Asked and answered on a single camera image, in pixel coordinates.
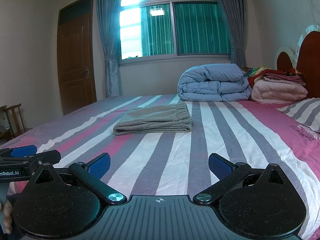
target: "screw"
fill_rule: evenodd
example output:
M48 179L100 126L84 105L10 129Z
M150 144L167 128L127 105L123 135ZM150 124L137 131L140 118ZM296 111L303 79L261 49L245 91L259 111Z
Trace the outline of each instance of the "screw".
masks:
M200 193L200 194L196 195L196 199L201 202L208 202L209 200L211 200L211 196L206 193Z
M113 202L119 202L124 199L124 195L120 193L113 193L108 196L108 199L110 199Z

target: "window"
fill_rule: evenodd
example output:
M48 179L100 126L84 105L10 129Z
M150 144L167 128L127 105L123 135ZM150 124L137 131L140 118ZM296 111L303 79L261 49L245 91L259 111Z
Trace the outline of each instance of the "window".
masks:
M121 58L230 54L216 0L122 0Z

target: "folded blue comforter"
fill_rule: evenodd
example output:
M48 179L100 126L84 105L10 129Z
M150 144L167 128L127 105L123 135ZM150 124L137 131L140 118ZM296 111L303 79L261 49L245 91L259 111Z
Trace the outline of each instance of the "folded blue comforter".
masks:
M192 67L181 75L178 95L185 101L231 102L247 100L251 87L236 64L207 64Z

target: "door panel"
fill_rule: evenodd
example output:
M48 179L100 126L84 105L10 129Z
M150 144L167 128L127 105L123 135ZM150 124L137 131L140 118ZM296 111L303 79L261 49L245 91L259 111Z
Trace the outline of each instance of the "door panel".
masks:
M96 102L91 13L58 27L57 58L63 114Z

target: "gray ribbed plate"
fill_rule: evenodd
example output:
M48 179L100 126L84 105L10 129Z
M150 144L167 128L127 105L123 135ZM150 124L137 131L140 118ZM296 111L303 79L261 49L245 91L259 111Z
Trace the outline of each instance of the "gray ribbed plate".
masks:
M22 240L31 240L25 236ZM102 218L81 235L68 240L245 240L226 228L210 207L191 203L187 195L131 196L110 206Z

